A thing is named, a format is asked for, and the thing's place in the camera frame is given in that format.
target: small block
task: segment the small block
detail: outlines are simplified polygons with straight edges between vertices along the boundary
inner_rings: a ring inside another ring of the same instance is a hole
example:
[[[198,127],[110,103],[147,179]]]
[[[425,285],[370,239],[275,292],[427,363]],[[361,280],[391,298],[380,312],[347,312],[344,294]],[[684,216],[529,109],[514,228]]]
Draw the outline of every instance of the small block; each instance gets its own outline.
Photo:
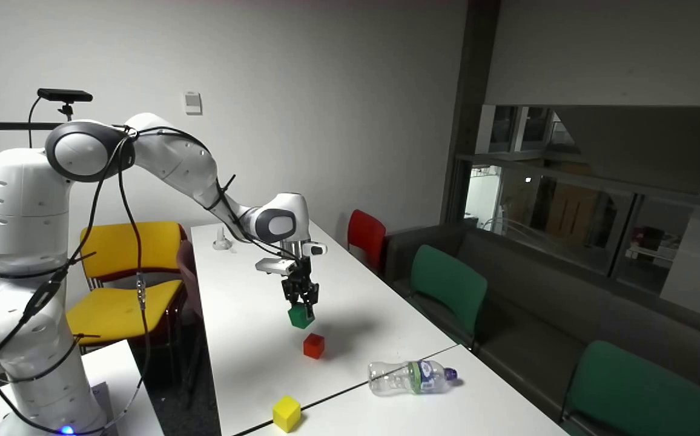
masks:
[[[325,355],[325,337],[308,334],[304,342],[304,356],[321,358]]]
[[[275,425],[287,434],[301,425],[301,404],[294,398],[281,398],[275,404]]]
[[[289,310],[290,325],[306,331],[316,319],[308,316],[306,306],[295,306]]]

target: bottle cap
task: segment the bottle cap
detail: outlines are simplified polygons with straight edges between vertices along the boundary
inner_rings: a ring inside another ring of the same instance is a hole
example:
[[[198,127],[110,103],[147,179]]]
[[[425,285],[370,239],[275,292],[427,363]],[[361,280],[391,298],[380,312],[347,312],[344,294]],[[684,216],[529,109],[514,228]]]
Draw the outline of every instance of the bottle cap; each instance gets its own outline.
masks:
[[[445,368],[444,373],[445,373],[445,381],[451,381],[451,384],[461,378],[461,373],[455,373],[455,368]]]

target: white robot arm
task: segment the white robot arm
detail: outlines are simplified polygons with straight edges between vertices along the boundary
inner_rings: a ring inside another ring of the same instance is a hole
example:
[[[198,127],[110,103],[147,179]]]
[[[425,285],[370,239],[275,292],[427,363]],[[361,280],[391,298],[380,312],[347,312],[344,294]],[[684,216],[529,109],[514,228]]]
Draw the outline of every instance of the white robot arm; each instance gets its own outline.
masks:
[[[323,254],[323,245],[311,240],[304,196],[279,194],[261,208],[235,205],[206,147],[152,115],[133,116],[126,127],[60,124],[44,150],[0,153],[0,344],[7,340],[0,367],[19,413],[41,428],[9,417],[0,434],[82,434],[111,419],[87,385],[63,319],[67,190],[71,183],[100,183],[132,166],[191,196],[238,240],[275,247],[279,259],[264,259],[256,269],[283,276],[295,328],[312,320],[317,285],[311,281],[311,258]]]

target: red cube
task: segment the red cube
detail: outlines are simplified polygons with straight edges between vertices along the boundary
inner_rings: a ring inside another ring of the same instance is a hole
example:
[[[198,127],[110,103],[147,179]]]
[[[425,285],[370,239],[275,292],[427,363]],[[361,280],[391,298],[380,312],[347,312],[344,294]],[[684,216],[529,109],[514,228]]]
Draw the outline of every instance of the red cube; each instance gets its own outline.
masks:
[[[304,342],[304,355],[311,358],[321,358],[325,355],[325,337],[321,334],[308,334]]]

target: yellow chair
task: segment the yellow chair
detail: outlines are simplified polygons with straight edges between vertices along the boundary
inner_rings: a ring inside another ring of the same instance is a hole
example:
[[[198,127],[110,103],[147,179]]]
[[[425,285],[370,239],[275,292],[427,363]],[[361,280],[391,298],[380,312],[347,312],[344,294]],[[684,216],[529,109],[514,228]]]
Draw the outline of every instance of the yellow chair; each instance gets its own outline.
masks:
[[[164,331],[172,349],[175,316],[183,303],[176,253],[185,233],[179,224],[135,224],[135,228],[141,236],[141,271],[147,274],[145,325],[147,332]],[[145,328],[133,280],[139,269],[139,247],[132,224],[95,226],[82,247],[82,258],[89,294],[65,312],[77,344],[95,346],[144,337]]]

